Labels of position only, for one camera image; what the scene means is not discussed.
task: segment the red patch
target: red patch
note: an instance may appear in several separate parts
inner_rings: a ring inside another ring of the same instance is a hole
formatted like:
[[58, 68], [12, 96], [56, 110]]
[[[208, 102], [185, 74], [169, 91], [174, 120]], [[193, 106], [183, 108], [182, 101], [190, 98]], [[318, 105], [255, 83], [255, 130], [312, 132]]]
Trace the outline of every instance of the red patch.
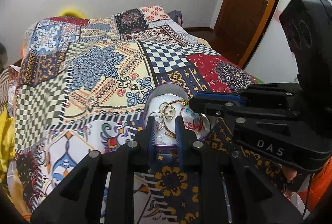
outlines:
[[119, 97], [123, 97], [124, 96], [124, 94], [125, 94], [125, 89], [124, 88], [121, 88], [121, 89], [119, 89], [118, 91], [117, 91], [117, 95], [119, 96]]
[[58, 17], [51, 17], [50, 20], [75, 24], [77, 26], [87, 26], [89, 23], [88, 19], [81, 19], [81, 18], [74, 18], [74, 17], [67, 17], [67, 16], [58, 16]]
[[139, 75], [137, 73], [133, 73], [132, 75], [130, 75], [130, 80], [135, 80], [136, 78], [138, 78]]
[[250, 75], [223, 56], [193, 54], [186, 58], [195, 65], [213, 92], [229, 93], [256, 83]]

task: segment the bed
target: bed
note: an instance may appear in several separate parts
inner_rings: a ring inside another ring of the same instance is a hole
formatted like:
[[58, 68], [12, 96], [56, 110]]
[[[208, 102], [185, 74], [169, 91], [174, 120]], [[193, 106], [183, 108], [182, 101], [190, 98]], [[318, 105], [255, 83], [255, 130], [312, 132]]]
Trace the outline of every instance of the bed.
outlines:
[[[7, 176], [19, 212], [29, 218], [89, 151], [114, 151], [132, 140], [143, 128], [149, 94], [164, 83], [193, 96], [256, 80], [185, 32], [161, 6], [90, 20], [52, 17], [30, 27], [14, 99], [16, 157]], [[222, 120], [204, 142], [226, 151], [231, 134]], [[284, 190], [278, 166], [243, 153]], [[198, 223], [198, 189], [197, 174], [179, 171], [176, 152], [160, 151], [148, 174], [134, 174], [135, 223]]]

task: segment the blue floral pattern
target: blue floral pattern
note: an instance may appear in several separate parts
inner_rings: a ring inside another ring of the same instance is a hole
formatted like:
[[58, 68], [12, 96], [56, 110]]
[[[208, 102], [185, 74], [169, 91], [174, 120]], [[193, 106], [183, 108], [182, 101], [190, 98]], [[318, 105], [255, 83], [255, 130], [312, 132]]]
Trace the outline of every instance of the blue floral pattern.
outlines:
[[50, 53], [59, 45], [61, 27], [58, 24], [42, 26], [34, 31], [30, 48], [37, 53]]
[[153, 87], [151, 85], [151, 78], [150, 77], [144, 77], [143, 79], [139, 78], [137, 79], [137, 83], [141, 85], [140, 91], [136, 93], [127, 92], [126, 97], [128, 107], [135, 106], [137, 104], [144, 104], [147, 101], [147, 98], [149, 97]]
[[114, 52], [114, 46], [105, 48], [93, 46], [82, 56], [68, 62], [72, 68], [69, 90], [74, 91], [83, 86], [85, 90], [91, 91], [102, 76], [119, 79], [116, 65], [125, 58], [125, 55]]
[[238, 66], [225, 61], [215, 62], [215, 65], [213, 71], [219, 74], [218, 80], [226, 84], [230, 91], [247, 88], [248, 85], [256, 83], [249, 74]]

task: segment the wooden door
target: wooden door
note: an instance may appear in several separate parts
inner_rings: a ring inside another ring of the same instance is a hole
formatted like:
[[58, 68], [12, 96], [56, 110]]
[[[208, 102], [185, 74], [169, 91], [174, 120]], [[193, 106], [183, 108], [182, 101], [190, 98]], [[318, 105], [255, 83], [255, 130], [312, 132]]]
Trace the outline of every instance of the wooden door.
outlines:
[[275, 0], [224, 0], [214, 29], [221, 43], [213, 48], [221, 54], [231, 53], [233, 63], [243, 67], [274, 3]]

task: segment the striped fabric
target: striped fabric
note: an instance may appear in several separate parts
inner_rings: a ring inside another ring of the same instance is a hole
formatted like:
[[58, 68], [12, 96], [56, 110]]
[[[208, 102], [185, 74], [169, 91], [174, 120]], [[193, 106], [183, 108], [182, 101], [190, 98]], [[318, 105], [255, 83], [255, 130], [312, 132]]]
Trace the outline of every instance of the striped fabric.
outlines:
[[9, 72], [5, 69], [0, 73], [0, 106], [8, 102]]

